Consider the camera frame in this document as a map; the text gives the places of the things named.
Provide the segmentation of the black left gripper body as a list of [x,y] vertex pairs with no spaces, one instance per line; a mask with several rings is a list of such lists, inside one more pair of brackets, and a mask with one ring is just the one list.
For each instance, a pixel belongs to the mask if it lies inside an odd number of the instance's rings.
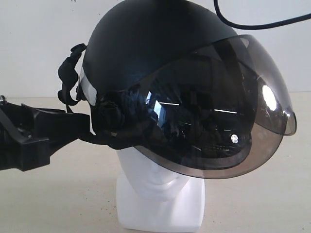
[[49,111],[0,97],[0,169],[29,171],[50,164],[50,139],[39,130]]

